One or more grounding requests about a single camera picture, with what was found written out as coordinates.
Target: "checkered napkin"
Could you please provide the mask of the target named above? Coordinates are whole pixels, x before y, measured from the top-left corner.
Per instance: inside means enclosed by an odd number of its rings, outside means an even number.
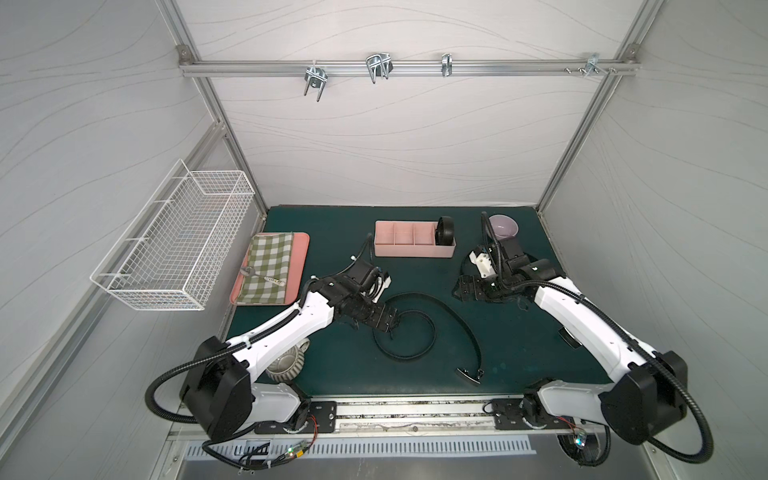
[[[259,233],[253,237],[247,266],[253,267],[253,272],[259,276],[245,277],[237,297],[239,305],[285,303],[291,243],[293,233]],[[264,276],[282,280],[285,285],[275,285],[262,278]]]

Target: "robotic arm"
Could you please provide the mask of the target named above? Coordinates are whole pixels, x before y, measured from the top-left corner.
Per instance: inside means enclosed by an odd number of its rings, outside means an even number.
[[[312,278],[299,301],[257,328],[225,343],[211,337],[200,345],[180,397],[212,441],[229,438],[248,418],[287,422],[294,429],[303,425],[307,405],[300,392],[285,383],[254,382],[305,337],[341,316],[383,332],[395,328],[396,310],[378,303],[391,283],[389,274],[359,257],[335,275]],[[154,404],[154,391],[147,394],[147,406],[156,412],[160,407]]]
[[[533,261],[517,240],[499,241],[485,212],[483,236],[491,243],[469,254],[478,276],[461,276],[455,296],[501,302],[523,296],[550,313],[573,348],[584,347],[600,363],[611,383],[569,383],[545,379],[526,392],[525,419],[536,427],[548,417],[571,416],[610,427],[623,440],[650,442],[674,458],[703,463],[713,453],[712,434],[687,392],[687,365],[675,352],[659,353],[600,311],[549,260]],[[690,409],[702,436],[697,454],[677,452],[654,435],[683,419]]]

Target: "wall-mounted basket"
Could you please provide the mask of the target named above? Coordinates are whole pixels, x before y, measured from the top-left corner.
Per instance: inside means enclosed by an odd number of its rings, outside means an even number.
[[[91,280],[134,310],[202,310],[252,198],[244,172],[179,160]]]

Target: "pink organizer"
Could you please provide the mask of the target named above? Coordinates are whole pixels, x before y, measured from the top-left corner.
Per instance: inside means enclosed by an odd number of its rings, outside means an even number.
[[[435,245],[437,222],[376,222],[373,240],[377,257],[432,257],[451,258],[456,248],[452,245]]]

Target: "dark green table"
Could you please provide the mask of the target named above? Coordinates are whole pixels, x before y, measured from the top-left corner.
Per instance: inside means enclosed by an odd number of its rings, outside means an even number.
[[[399,310],[424,310],[437,325],[435,346],[425,357],[408,363],[392,361],[378,351],[371,329],[335,322],[314,333],[304,369],[296,383],[318,395],[418,395],[520,393],[544,377],[569,382],[608,382],[598,362],[583,347],[572,349],[558,335],[560,324],[536,305],[528,312],[516,303],[462,303],[451,297],[464,257],[480,241],[480,212],[504,214],[520,226],[518,239],[526,253],[557,261],[536,212],[530,207],[273,207],[266,232],[307,232],[310,249],[303,281],[341,270],[357,253],[376,220],[437,220],[453,217],[456,251],[453,258],[377,257],[389,271],[395,293],[419,291],[439,297],[461,315],[478,338],[485,376],[472,386],[455,374],[456,367],[473,371],[475,353],[462,328],[438,307],[418,300],[397,303]],[[284,310],[284,306],[240,306],[229,336],[240,335]],[[429,327],[404,320],[389,348],[401,354],[417,351],[429,341]],[[260,379],[269,382],[266,376]]]

